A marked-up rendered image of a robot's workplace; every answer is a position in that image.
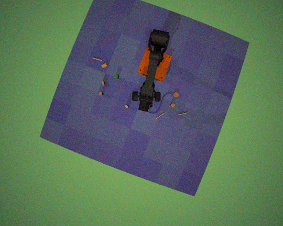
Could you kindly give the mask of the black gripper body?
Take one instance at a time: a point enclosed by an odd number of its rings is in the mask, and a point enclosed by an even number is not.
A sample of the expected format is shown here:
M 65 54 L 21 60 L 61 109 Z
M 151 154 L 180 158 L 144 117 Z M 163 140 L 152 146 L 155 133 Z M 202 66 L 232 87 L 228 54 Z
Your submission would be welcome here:
M 138 101 L 138 92 L 132 92 L 132 101 Z M 156 92 L 155 93 L 155 101 L 160 101 L 161 99 L 161 93 L 160 92 Z

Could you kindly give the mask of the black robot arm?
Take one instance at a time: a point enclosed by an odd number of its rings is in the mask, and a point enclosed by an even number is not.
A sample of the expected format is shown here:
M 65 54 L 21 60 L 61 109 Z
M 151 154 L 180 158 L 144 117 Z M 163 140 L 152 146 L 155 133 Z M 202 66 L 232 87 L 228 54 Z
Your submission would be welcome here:
M 169 33 L 161 30 L 153 29 L 152 32 L 150 32 L 150 38 L 149 38 L 149 66 L 147 71 L 146 80 L 144 81 L 142 87 L 140 88 L 139 92 L 139 99 L 140 104 L 138 110 L 146 111 L 148 112 L 148 109 L 153 106 L 152 100 L 155 98 L 155 84 L 154 84 L 154 78 L 156 75 L 157 67 L 160 65 L 160 62 L 162 62 L 163 53 L 167 50 L 168 47 L 168 41 L 169 41 Z M 154 50 L 152 51 L 152 47 L 154 47 Z M 161 51 L 161 48 L 162 51 Z M 152 97 L 152 98 L 151 98 Z

